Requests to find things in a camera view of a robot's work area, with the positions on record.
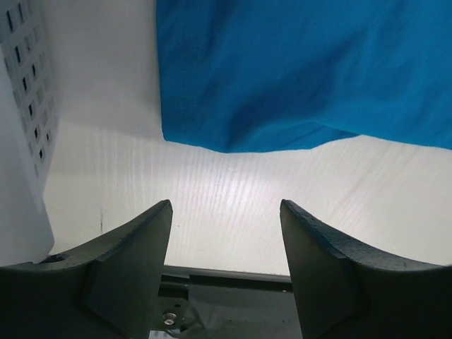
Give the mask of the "blue t-shirt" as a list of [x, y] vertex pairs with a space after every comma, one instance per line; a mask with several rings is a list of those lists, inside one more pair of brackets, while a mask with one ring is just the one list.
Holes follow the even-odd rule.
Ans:
[[165, 140], [451, 147], [450, 1], [158, 1]]

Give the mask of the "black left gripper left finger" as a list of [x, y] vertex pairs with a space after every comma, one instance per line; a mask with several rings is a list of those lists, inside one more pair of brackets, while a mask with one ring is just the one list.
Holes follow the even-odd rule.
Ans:
[[172, 224], [168, 200], [41, 263], [1, 269], [2, 338], [147, 338]]

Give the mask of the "white laundry basket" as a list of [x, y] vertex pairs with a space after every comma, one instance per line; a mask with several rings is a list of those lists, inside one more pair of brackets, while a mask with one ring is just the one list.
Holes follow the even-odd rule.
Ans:
[[41, 1], [1, 2], [1, 265], [54, 246], [44, 188], [59, 110]]

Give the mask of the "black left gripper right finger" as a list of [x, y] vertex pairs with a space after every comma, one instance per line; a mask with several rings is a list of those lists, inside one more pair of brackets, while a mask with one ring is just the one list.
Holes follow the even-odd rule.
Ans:
[[450, 338], [451, 268], [377, 249], [280, 204], [304, 338]]

